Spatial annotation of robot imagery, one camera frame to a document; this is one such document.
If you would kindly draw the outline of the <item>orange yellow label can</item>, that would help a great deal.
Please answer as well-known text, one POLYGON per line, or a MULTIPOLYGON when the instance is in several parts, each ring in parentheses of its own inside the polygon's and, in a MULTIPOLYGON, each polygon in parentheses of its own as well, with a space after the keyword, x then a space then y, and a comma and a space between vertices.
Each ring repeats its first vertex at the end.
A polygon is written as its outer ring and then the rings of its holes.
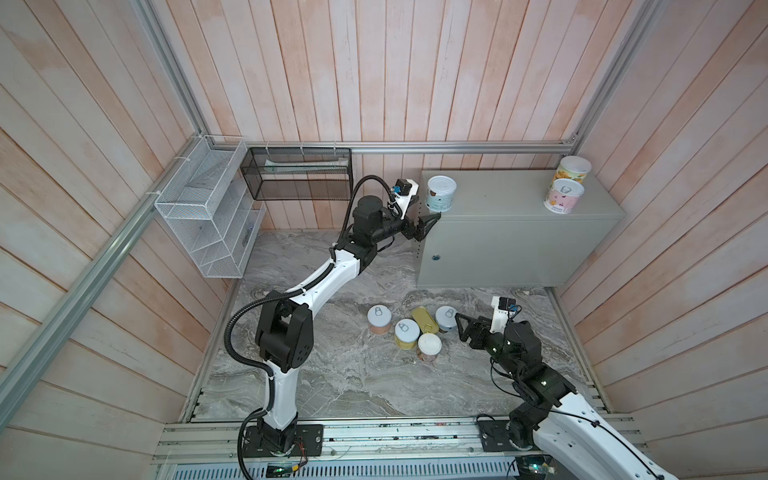
POLYGON ((553 181, 566 179, 582 183, 592 170, 592 164, 589 160, 579 156, 563 157, 553 176, 553 181))

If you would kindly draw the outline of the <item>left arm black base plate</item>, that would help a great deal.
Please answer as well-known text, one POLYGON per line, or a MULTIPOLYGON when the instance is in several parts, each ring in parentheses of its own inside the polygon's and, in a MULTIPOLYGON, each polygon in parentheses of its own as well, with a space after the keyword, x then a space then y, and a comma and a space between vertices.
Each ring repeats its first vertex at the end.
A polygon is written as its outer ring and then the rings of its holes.
POLYGON ((285 430, 277 430, 258 423, 246 427, 240 452, 244 458, 298 458, 302 453, 314 457, 322 452, 323 436, 322 424, 289 425, 285 430))

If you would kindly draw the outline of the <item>brown label can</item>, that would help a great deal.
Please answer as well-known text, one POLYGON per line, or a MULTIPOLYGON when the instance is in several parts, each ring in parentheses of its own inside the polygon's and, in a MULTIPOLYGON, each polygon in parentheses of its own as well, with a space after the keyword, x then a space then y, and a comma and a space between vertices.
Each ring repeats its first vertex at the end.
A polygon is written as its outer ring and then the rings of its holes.
POLYGON ((387 334, 392 322, 392 313, 385 305, 374 305, 367 312, 368 326, 375 335, 387 334))

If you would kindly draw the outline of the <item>pink label can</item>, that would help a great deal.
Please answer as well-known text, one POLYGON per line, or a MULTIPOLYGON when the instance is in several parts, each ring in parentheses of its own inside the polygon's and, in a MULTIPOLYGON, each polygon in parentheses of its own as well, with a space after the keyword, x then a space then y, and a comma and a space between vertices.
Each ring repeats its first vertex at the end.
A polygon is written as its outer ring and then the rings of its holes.
POLYGON ((584 192, 584 186, 575 180, 556 179, 552 182, 543 205, 552 213, 567 215, 577 205, 584 192))

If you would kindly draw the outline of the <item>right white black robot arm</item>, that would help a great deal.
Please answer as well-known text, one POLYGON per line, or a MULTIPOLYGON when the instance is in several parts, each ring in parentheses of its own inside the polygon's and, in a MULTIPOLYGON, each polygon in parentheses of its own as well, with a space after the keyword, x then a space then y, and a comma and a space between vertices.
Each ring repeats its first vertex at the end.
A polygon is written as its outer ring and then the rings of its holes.
POLYGON ((625 439, 576 387, 543 361, 541 341, 527 321, 509 321, 492 332, 492 321, 458 313, 461 341, 490 356, 493 369, 512 381, 522 403, 503 425, 503 444, 539 450, 578 479, 672 479, 674 475, 625 439))

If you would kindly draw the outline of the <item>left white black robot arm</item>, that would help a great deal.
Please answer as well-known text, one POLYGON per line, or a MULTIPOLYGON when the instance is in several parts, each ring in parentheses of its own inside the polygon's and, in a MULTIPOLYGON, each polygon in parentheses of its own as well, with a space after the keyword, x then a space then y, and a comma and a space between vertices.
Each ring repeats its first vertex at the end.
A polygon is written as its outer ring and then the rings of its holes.
POLYGON ((271 372, 265 396, 268 412, 258 427, 280 449, 295 435, 298 373, 314 346, 314 317, 373 262, 381 242, 399 234, 422 241, 441 218, 434 213, 412 220, 397 207, 386 208, 376 196, 362 197, 351 215, 353 222, 331 247, 330 258, 298 285, 297 294, 272 292, 261 310, 255 342, 271 372))

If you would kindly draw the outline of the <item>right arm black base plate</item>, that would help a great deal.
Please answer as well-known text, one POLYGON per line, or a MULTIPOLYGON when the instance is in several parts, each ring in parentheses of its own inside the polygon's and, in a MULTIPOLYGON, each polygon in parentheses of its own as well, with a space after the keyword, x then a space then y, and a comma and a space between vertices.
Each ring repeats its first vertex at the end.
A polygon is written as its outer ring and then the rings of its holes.
POLYGON ((533 448, 532 445, 520 447, 512 442, 506 428, 507 421, 482 417, 476 420, 476 426, 484 452, 525 452, 533 448))

